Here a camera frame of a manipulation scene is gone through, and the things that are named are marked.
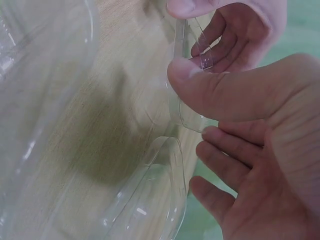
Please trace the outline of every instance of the transparent plastic packaging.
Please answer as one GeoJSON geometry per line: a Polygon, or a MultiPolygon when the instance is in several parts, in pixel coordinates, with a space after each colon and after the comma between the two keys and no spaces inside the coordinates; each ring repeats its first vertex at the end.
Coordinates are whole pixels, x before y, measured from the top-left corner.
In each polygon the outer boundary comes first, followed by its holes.
{"type": "MultiPolygon", "coordinates": [[[[159,69],[159,82],[156,84],[157,93],[167,98],[167,110],[170,121],[190,130],[201,133],[205,127],[212,125],[213,120],[205,118],[188,107],[172,89],[167,68],[173,58],[183,57],[196,63],[203,71],[210,71],[213,67],[211,46],[196,18],[178,19],[175,26],[175,39],[170,45],[163,59],[163,66],[159,69]]],[[[155,124],[161,124],[159,119],[151,116],[152,109],[146,112],[155,124]]]]}
{"type": "MultiPolygon", "coordinates": [[[[212,68],[211,47],[196,18],[177,20],[173,49],[173,58],[176,57],[191,59],[203,71],[212,68]]],[[[168,88],[168,104],[171,120],[185,128],[201,133],[209,125],[209,119],[196,113],[184,104],[172,89],[168,79],[166,86],[168,88]]]]}
{"type": "Polygon", "coordinates": [[[98,48],[91,0],[0,2],[0,239],[98,48]]]}
{"type": "Polygon", "coordinates": [[[1,240],[174,240],[186,212],[187,190],[181,144],[174,137],[155,139],[139,165],[115,189],[101,186],[84,195],[81,174],[74,172],[60,194],[48,203],[37,191],[41,183],[32,182],[39,199],[36,218],[21,219],[17,214],[7,236],[1,240]]]}
{"type": "Polygon", "coordinates": [[[186,211],[180,142],[159,137],[94,225],[88,240],[174,240],[186,211]]]}

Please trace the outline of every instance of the person's left hand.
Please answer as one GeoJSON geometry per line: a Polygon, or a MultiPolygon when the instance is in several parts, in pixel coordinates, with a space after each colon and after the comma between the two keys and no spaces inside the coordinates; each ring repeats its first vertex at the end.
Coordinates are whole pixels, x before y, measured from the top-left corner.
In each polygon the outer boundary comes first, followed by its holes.
{"type": "Polygon", "coordinates": [[[190,181],[196,198],[220,224],[225,240],[308,240],[313,221],[293,193],[263,120],[208,127],[199,158],[238,195],[236,199],[200,176],[190,181]]]}
{"type": "Polygon", "coordinates": [[[167,0],[167,11],[179,19],[215,11],[203,31],[206,43],[191,49],[191,55],[197,57],[221,37],[211,48],[214,73],[256,67],[287,23],[287,0],[167,0]]]}

